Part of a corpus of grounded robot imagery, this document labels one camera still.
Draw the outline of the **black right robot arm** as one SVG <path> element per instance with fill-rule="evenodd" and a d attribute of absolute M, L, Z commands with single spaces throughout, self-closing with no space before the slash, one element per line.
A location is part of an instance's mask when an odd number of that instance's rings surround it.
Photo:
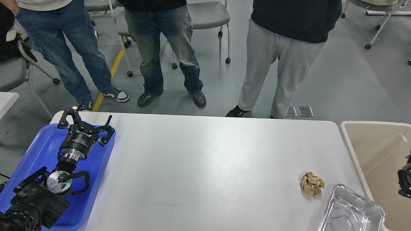
<path fill-rule="evenodd" d="M 411 154 L 407 156 L 407 164 L 398 170 L 399 191 L 401 196 L 411 198 Z"/>

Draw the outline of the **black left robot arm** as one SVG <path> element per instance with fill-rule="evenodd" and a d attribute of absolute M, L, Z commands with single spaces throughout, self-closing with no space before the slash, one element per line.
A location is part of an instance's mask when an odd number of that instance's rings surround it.
<path fill-rule="evenodd" d="M 75 231 L 87 219 L 114 146 L 115 130 L 66 109 L 40 130 L 1 192 L 2 231 Z"/>

